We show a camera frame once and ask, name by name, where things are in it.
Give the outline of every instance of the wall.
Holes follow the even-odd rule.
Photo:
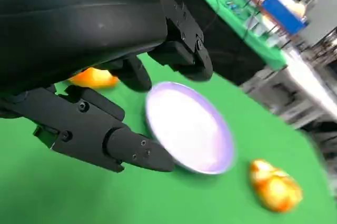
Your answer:
[[[310,23],[300,32],[308,45],[315,45],[337,26],[336,12],[337,0],[313,0],[308,5],[306,16]]]

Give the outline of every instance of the cable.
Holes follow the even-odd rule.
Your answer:
[[[205,34],[205,32],[207,31],[207,29],[214,23],[214,21],[217,19],[217,14],[219,13],[220,10],[220,3],[219,0],[216,0],[216,11],[214,11],[214,16],[213,19],[209,22],[208,25],[206,25],[206,27],[202,30],[202,32]]]
[[[243,37],[242,37],[242,41],[245,41],[245,39],[246,39],[246,37],[247,37],[247,35],[248,35],[248,31],[249,31],[249,29],[250,29],[250,27],[251,27],[253,18],[254,18],[254,16],[260,11],[260,10],[259,10],[259,4],[260,4],[260,2],[261,2],[261,0],[257,0],[257,4],[256,4],[257,7],[256,7],[256,9],[255,9],[255,13],[252,15],[251,19],[250,19],[249,22],[248,22],[248,26],[247,26],[247,29],[246,29],[246,31],[245,31]]]
[[[249,32],[250,26],[251,26],[252,21],[253,21],[253,18],[254,18],[255,15],[259,12],[259,4],[260,4],[260,2],[261,2],[261,0],[257,0],[257,4],[256,4],[257,6],[256,6],[256,8],[255,8],[255,12],[254,12],[254,14],[252,15],[252,17],[250,18],[250,20],[249,20],[249,22],[248,22],[248,25],[247,25],[247,29],[245,30],[245,32],[244,32],[242,38],[241,38],[240,41],[239,41],[239,44],[237,45],[236,52],[234,52],[237,56],[235,56],[236,59],[234,59],[233,64],[239,60],[239,54],[241,53],[242,47],[243,47],[242,44],[244,43],[244,41],[245,41],[246,38],[247,38],[247,35],[248,35],[248,32]],[[233,75],[234,75],[235,67],[231,67],[231,68],[232,68],[232,70],[231,70],[231,73],[230,73],[230,74],[233,76]]]

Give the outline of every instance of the toy fruit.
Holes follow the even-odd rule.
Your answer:
[[[287,212],[302,200],[302,190],[295,180],[264,160],[251,163],[250,175],[256,193],[272,211]]]
[[[93,67],[73,76],[69,81],[75,85],[92,89],[114,87],[119,82],[118,78],[108,70],[98,70]]]

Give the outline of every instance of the green tablecloth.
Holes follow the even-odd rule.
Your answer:
[[[116,174],[46,149],[32,136],[35,126],[27,119],[1,119],[2,223],[336,223],[324,172],[300,133],[217,75],[209,82],[195,83],[147,55],[140,58],[154,83],[175,81],[190,86],[224,115],[237,149],[233,168],[221,176],[207,177],[182,169],[158,173],[126,164],[125,171]],[[65,89],[65,84],[57,88]],[[148,135],[146,94],[123,84],[102,93],[125,109],[125,123]],[[248,165],[255,158],[264,158],[297,179],[304,190],[298,208],[282,215],[260,206],[248,182]]]
[[[246,0],[205,0],[221,19],[226,21],[236,33],[243,37],[246,32],[245,21],[249,17],[250,6],[244,9],[241,16],[237,16],[226,5],[226,2],[232,1],[239,7],[246,4]],[[282,51],[277,47],[268,47],[266,44],[267,35],[257,37],[253,32],[248,31],[245,37],[245,43],[249,45],[265,62],[274,70],[279,70],[286,66]]]

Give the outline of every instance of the purple plate rim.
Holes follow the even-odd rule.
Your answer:
[[[175,82],[161,82],[158,83],[156,85],[154,85],[151,90],[148,92],[147,96],[146,96],[146,100],[145,100],[145,113],[146,113],[146,123],[149,127],[149,130],[152,134],[152,136],[154,137],[154,139],[159,142],[162,146],[164,146],[164,144],[160,141],[160,139],[158,139],[158,137],[156,136],[155,132],[153,131],[153,127],[151,124],[151,121],[149,119],[149,103],[150,103],[150,98],[151,96],[160,91],[161,89],[167,89],[165,88],[166,86],[171,86],[170,89],[172,89],[172,86],[178,86],[179,89],[186,89],[188,92],[192,93],[193,96],[190,96],[191,98],[193,98],[194,100],[196,100],[202,107],[204,107],[216,120],[216,123],[218,124],[218,126],[221,128],[222,130],[222,134],[224,135],[224,139],[226,141],[226,147],[229,149],[228,150],[228,154],[229,156],[224,158],[224,163],[222,163],[222,167],[219,168],[218,170],[215,171],[204,171],[204,170],[198,170],[192,167],[189,167],[181,162],[179,162],[178,159],[175,158],[174,155],[172,155],[172,153],[170,153],[170,151],[168,151],[170,153],[170,155],[173,157],[173,159],[175,160],[175,162],[181,166],[183,166],[184,168],[192,171],[192,172],[196,172],[196,173],[202,173],[202,174],[209,174],[209,175],[215,175],[215,174],[222,174],[228,170],[230,170],[230,168],[232,167],[233,163],[234,163],[234,159],[235,159],[235,147],[234,147],[234,142],[233,142],[233,137],[232,134],[229,131],[229,128],[227,126],[227,123],[225,122],[223,116],[220,114],[220,112],[215,108],[215,106],[207,99],[205,98],[203,95],[199,94],[197,91],[195,91],[194,89],[181,84],[181,83],[175,83]]]

